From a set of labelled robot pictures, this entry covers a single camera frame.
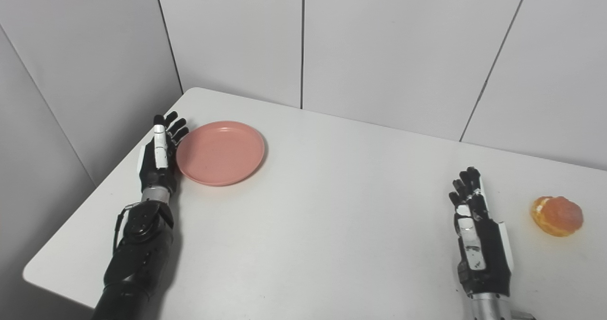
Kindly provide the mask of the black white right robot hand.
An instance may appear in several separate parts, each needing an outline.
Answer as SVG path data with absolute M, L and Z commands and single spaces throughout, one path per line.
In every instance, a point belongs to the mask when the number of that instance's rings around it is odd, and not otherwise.
M 461 260 L 458 279 L 469 298 L 492 293 L 510 296 L 514 266 L 506 224 L 488 211 L 479 170 L 469 166 L 452 182 L 449 198 L 454 206 L 454 228 Z

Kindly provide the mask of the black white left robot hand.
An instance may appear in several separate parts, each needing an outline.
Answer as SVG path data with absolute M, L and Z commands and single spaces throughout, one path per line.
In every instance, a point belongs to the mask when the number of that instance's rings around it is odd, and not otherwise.
M 176 192 L 176 150 L 188 134 L 186 119 L 176 111 L 166 116 L 154 116 L 152 138 L 139 155 L 138 175 L 142 192 L 158 187 L 167 190 L 169 197 Z

